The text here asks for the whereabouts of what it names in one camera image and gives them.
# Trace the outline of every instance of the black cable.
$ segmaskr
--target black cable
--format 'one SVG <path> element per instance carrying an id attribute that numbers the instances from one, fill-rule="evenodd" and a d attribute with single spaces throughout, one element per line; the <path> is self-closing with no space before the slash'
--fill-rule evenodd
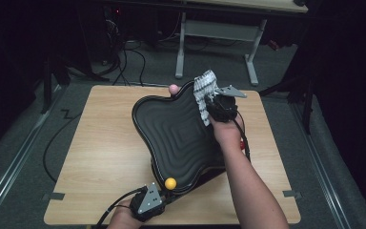
<path id="1" fill-rule="evenodd" d="M 145 190 L 145 186 L 142 187 L 142 188 L 138 188 L 138 189 L 135 189 L 135 190 L 132 190 L 130 192 L 128 192 L 127 194 L 123 195 L 121 198 L 119 198 L 118 200 L 116 200 L 112 205 L 109 206 L 109 208 L 106 210 L 106 212 L 103 214 L 103 216 L 100 218 L 100 220 L 96 223 L 96 226 L 95 228 L 98 229 L 102 226 L 102 223 L 103 221 L 105 220 L 105 218 L 109 215 L 109 213 L 112 211 L 112 209 L 117 205 L 117 203 L 119 201 L 121 201 L 123 198 L 126 198 L 127 196 L 129 195 L 132 195 L 132 194 L 135 194 L 135 193 L 140 193 L 142 191 Z"/>
<path id="2" fill-rule="evenodd" d="M 73 122 L 77 117 L 79 117 L 82 113 L 78 114 L 77 116 L 71 118 L 67 123 L 65 123 L 64 126 L 62 126 L 56 133 L 55 135 L 50 139 L 49 144 L 47 145 L 46 149 L 44 150 L 44 154 L 43 154 L 43 166 L 44 166 L 44 170 L 46 171 L 47 175 L 50 177 L 50 179 L 56 183 L 56 179 L 52 176 L 52 174 L 50 173 L 49 169 L 47 168 L 47 162 L 46 162 L 46 157 L 47 157 L 47 151 L 49 150 L 52 142 L 55 140 L 55 138 L 62 132 L 62 130 L 64 130 L 71 122 Z"/>
<path id="3" fill-rule="evenodd" d="M 237 112 L 240 116 L 240 118 L 242 118 L 242 122 L 243 122 L 243 130 L 240 127 L 239 123 L 237 123 L 237 121 L 235 119 L 232 119 L 232 121 L 234 122 L 235 126 L 237 127 L 237 129 L 240 132 L 240 136 L 243 139 L 243 143 L 245 144 L 245 156 L 247 159 L 249 159 L 249 161 L 251 161 L 251 151 L 249 149 L 249 143 L 248 143 L 248 138 L 245 135 L 245 120 L 243 120 L 242 115 L 240 114 L 240 112 Z"/>
<path id="4" fill-rule="evenodd" d="M 144 72 L 144 70 L 145 70 L 145 64 L 146 64 L 146 62 L 147 62 L 147 61 L 145 60 L 145 56 L 144 56 L 143 54 L 141 54 L 140 52 L 135 51 L 135 50 L 128 50 L 128 51 L 135 52 L 135 53 L 137 53 L 137 54 L 141 55 L 142 60 L 144 61 L 144 64 L 143 64 L 143 66 L 142 66 L 141 73 L 139 74 L 139 83 L 141 84 L 141 87 L 144 87 L 144 83 L 142 82 L 142 73 L 143 73 L 143 72 Z"/>
<path id="5" fill-rule="evenodd" d="M 119 68 L 120 68 L 120 74 L 114 79 L 114 82 L 112 83 L 113 86 L 118 81 L 118 79 L 120 78 L 120 76 L 123 74 L 123 72 L 126 70 L 126 67 L 127 67 L 127 54 L 126 54 L 126 49 L 123 49 L 123 53 L 124 53 L 124 67 L 121 70 L 121 66 L 119 66 Z"/>

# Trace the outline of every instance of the desk leg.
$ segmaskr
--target desk leg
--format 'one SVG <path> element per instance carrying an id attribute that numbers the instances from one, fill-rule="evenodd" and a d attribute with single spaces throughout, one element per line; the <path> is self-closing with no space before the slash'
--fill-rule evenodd
<path id="1" fill-rule="evenodd" d="M 176 78 L 183 77 L 183 67 L 184 67 L 184 36 L 186 31 L 186 12 L 182 12 L 182 19 L 180 25 L 180 44 L 179 44 L 179 52 L 177 54 L 177 63 L 176 63 L 176 74 L 174 75 Z"/>
<path id="2" fill-rule="evenodd" d="M 248 67 L 248 74 L 251 79 L 251 84 L 254 86 L 258 85 L 256 72 L 254 70 L 254 55 L 256 54 L 257 47 L 260 43 L 261 36 L 263 35 L 264 28 L 266 27 L 266 23 L 267 23 L 266 19 L 261 21 L 260 27 L 258 28 L 255 38 L 254 38 L 254 44 L 252 46 L 251 53 L 245 55 L 246 66 Z"/>

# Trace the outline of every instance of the black tray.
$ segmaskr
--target black tray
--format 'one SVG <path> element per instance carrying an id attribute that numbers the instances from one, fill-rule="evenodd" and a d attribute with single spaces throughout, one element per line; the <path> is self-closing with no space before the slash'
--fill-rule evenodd
<path id="1" fill-rule="evenodd" d="M 193 81 L 174 97 L 141 98 L 132 108 L 132 121 L 151 152 L 152 171 L 162 189 L 173 177 L 173 192 L 187 193 L 206 171 L 224 167 L 213 126 L 201 120 Z"/>

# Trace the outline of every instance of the human hand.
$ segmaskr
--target human hand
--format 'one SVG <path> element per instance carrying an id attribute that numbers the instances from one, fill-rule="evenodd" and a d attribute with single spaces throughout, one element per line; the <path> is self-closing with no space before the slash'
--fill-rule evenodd
<path id="1" fill-rule="evenodd" d="M 240 150 L 241 134 L 235 123 L 232 120 L 229 122 L 218 122 L 210 115 L 209 119 L 211 124 L 213 124 L 213 134 L 215 139 L 218 141 L 222 150 L 232 150 L 236 148 Z M 236 116 L 235 121 L 243 130 L 243 120 L 240 115 Z"/>
<path id="2" fill-rule="evenodd" d="M 120 201 L 112 214 L 108 229 L 138 229 L 143 222 L 135 219 L 130 209 L 131 199 Z"/>

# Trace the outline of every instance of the small yellow ball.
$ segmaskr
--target small yellow ball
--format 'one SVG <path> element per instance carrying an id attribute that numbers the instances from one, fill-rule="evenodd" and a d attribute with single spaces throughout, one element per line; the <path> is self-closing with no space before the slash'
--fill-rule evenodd
<path id="1" fill-rule="evenodd" d="M 167 178 L 165 180 L 165 187 L 168 190 L 173 190 L 176 187 L 176 180 L 174 178 Z"/>

